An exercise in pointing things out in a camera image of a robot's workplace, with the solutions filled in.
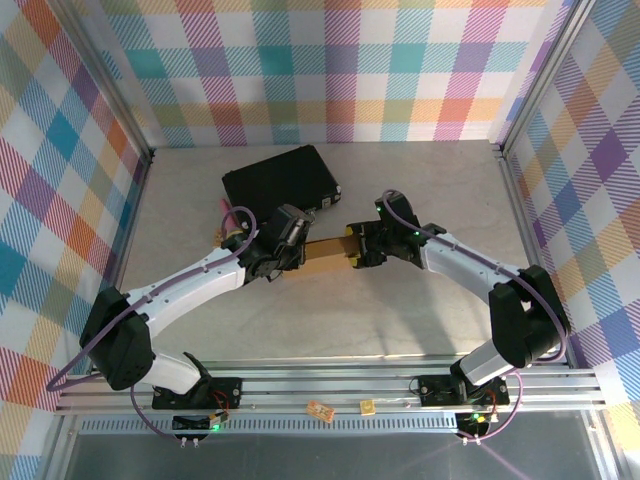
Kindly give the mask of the brown cardboard box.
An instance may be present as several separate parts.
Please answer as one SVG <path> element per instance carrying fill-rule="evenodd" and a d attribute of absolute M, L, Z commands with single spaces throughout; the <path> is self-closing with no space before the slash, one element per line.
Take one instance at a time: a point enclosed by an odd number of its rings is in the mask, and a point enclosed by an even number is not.
<path fill-rule="evenodd" d="M 304 264 L 285 271 L 283 276 L 295 278 L 350 269 L 358 253 L 359 243 L 355 235 L 309 242 L 305 244 Z"/>

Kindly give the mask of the pink pen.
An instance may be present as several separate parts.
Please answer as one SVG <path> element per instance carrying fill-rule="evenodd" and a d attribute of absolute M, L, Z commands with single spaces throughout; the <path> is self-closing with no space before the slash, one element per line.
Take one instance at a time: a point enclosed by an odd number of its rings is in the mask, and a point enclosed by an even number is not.
<path fill-rule="evenodd" d="M 223 215 L 221 230 L 224 235 L 227 236 L 231 232 L 240 230 L 241 227 L 238 225 L 236 214 L 232 212 L 232 207 L 227 199 L 222 198 L 219 201 L 219 208 Z"/>

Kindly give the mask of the black briefcase with silver fittings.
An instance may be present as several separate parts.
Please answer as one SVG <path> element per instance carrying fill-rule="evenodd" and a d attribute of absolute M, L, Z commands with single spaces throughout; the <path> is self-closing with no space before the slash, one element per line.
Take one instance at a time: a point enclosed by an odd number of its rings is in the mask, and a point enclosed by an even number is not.
<path fill-rule="evenodd" d="M 305 145 L 232 170 L 222 177 L 233 207 L 246 207 L 259 224 L 284 204 L 301 211 L 326 209 L 341 200 L 342 189 L 316 147 Z"/>

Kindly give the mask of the orange printed tag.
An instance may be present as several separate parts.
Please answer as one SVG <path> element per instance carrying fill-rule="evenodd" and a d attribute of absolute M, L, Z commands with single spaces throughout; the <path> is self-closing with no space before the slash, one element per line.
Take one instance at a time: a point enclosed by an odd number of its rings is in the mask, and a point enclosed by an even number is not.
<path fill-rule="evenodd" d="M 314 400 L 308 402 L 306 406 L 306 413 L 327 424 L 332 423 L 335 417 L 334 408 Z"/>

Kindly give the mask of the black left controller board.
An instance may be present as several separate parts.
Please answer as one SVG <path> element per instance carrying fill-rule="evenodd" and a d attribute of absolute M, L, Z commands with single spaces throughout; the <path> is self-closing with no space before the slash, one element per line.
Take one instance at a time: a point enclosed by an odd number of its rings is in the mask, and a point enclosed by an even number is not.
<path fill-rule="evenodd" d="M 218 410 L 210 414 L 178 414 L 172 417 L 172 429 L 216 432 L 229 420 L 227 410 Z"/>

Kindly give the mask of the black controller board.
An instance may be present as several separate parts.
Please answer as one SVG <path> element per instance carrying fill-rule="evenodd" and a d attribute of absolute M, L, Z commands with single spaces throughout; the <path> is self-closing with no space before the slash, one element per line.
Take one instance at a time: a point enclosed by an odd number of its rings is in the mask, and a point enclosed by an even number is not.
<path fill-rule="evenodd" d="M 178 414 L 172 417 L 172 429 L 216 432 L 229 420 L 227 410 L 218 410 L 210 414 Z"/>
<path fill-rule="evenodd" d="M 499 422 L 499 414 L 484 412 L 457 413 L 456 422 L 458 430 L 462 434 L 484 436 L 490 432 L 494 424 Z"/>

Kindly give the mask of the grey metal bottom panel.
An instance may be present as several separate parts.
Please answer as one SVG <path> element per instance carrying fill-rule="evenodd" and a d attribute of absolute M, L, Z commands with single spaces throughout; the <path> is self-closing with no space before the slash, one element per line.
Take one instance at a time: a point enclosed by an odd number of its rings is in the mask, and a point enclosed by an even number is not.
<path fill-rule="evenodd" d="M 86 435 L 65 480 L 601 480 L 586 448 L 506 438 L 464 446 L 437 435 L 262 435 L 180 448 L 147 435 Z"/>

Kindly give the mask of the black right controller board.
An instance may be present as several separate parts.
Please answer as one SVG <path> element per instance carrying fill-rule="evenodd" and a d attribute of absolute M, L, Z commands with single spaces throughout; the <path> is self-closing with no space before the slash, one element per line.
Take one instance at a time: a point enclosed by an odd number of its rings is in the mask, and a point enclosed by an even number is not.
<path fill-rule="evenodd" d="M 484 412 L 457 413 L 456 422 L 458 430 L 462 434 L 484 436 L 490 432 L 494 424 L 499 422 L 499 414 Z"/>

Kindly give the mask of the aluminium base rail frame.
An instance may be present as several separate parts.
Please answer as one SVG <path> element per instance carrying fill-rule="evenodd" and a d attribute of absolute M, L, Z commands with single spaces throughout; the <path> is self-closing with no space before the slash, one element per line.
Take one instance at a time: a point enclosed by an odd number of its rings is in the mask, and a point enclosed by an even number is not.
<path fill-rule="evenodd" d="M 376 411 L 404 413 L 422 410 L 415 395 L 417 377 L 446 374 L 447 356 L 356 356 L 272 360 L 212 361 L 214 375 L 242 379 L 238 414 L 303 414 L 309 401 L 330 406 L 339 414 L 358 414 L 359 402 L 372 399 Z M 521 377 L 508 377 L 511 408 L 522 412 L 596 410 L 604 394 L 591 369 L 565 363 L 535 364 Z"/>

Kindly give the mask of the aluminium side rail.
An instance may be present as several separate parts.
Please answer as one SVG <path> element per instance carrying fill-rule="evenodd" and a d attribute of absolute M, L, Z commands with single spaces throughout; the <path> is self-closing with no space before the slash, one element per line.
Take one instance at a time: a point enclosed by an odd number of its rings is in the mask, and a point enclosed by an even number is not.
<path fill-rule="evenodd" d="M 510 294 L 499 304 L 501 313 L 492 327 L 494 339 L 505 346 L 514 366 L 559 363 L 566 360 L 570 323 L 549 273 L 540 265 L 538 248 L 528 222 L 522 195 L 500 148 L 492 147 L 508 192 L 529 265 L 517 267 L 506 287 Z"/>
<path fill-rule="evenodd" d="M 151 368 L 152 353 L 147 314 L 142 312 L 142 300 L 129 296 L 121 289 L 126 265 L 135 236 L 143 195 L 152 160 L 136 169 L 136 183 L 130 190 L 129 214 L 124 215 L 123 231 L 116 235 L 115 259 L 107 263 L 107 277 L 97 296 L 97 306 L 89 316 L 88 326 L 96 331 L 119 322 L 96 344 L 89 354 L 86 372 L 100 377 L 100 369 L 106 369 L 107 384 L 122 391 L 142 379 Z"/>

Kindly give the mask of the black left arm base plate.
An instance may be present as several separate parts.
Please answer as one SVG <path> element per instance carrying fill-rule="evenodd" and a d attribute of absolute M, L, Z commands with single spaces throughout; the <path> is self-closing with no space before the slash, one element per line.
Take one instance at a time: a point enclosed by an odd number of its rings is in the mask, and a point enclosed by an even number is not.
<path fill-rule="evenodd" d="M 185 394 L 155 387 L 153 410 L 215 410 L 237 409 L 242 395 L 239 377 L 211 377 L 200 379 Z"/>

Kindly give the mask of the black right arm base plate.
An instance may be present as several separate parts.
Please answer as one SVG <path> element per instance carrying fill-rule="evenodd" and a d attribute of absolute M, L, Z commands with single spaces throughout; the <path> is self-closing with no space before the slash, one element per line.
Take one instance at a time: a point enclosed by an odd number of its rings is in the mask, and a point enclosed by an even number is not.
<path fill-rule="evenodd" d="M 417 377 L 417 394 L 423 407 L 507 406 L 510 398 L 500 377 L 476 386 L 451 375 Z"/>

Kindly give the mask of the aluminium corner post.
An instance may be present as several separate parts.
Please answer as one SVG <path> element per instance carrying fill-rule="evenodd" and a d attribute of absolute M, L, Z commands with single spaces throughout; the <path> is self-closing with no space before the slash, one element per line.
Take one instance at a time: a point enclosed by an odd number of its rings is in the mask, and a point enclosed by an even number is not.
<path fill-rule="evenodd" d="M 80 15 L 70 0 L 46 0 L 46 2 L 62 28 L 69 35 L 71 43 L 86 64 L 86 69 L 95 81 L 97 88 L 104 95 L 115 118 L 120 122 L 132 144 L 140 150 L 144 165 L 151 165 L 154 149 L 149 146 L 124 97 L 118 91 L 115 80 L 99 49 L 94 45 L 89 33 L 84 28 Z"/>
<path fill-rule="evenodd" d="M 544 0 L 541 16 L 534 21 L 525 53 L 490 125 L 488 140 L 500 157 L 508 158 L 526 131 L 596 1 Z"/>

